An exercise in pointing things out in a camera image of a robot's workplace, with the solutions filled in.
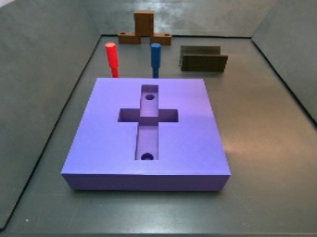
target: purple box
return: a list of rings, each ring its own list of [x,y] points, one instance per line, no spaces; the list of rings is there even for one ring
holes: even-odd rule
[[[230,168],[203,80],[98,79],[62,175],[76,190],[222,190]]]

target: metal wall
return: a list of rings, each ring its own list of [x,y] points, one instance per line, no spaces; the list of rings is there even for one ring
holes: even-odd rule
[[[0,8],[0,229],[99,40],[76,0]]]
[[[155,32],[252,37],[276,0],[82,0],[102,34],[134,31],[134,10],[155,10]]]
[[[253,37],[278,75],[317,121],[317,1],[280,0]]]

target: circular hole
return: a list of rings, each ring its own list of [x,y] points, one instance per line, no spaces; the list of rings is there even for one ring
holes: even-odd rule
[[[142,155],[142,160],[154,160],[154,155],[150,154],[150,153],[145,153],[145,154]]]
[[[147,100],[153,100],[153,99],[155,98],[155,96],[151,95],[151,94],[147,94],[147,95],[145,96],[145,98],[146,98]]]

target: gray tabletop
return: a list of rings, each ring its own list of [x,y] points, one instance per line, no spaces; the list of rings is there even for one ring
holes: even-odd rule
[[[75,192],[60,176],[95,79],[110,77],[103,37],[4,234],[317,233],[317,133],[249,39],[174,38],[162,78],[203,78],[232,177],[215,192]],[[181,72],[181,45],[220,45],[225,73]],[[118,45],[122,77],[151,77],[150,45]]]

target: cross-shaped cutout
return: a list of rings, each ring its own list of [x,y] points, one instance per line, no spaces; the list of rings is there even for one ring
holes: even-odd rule
[[[121,108],[119,122],[138,122],[137,160],[159,159],[159,123],[178,122],[177,109],[159,109],[159,86],[142,86],[141,109]]]

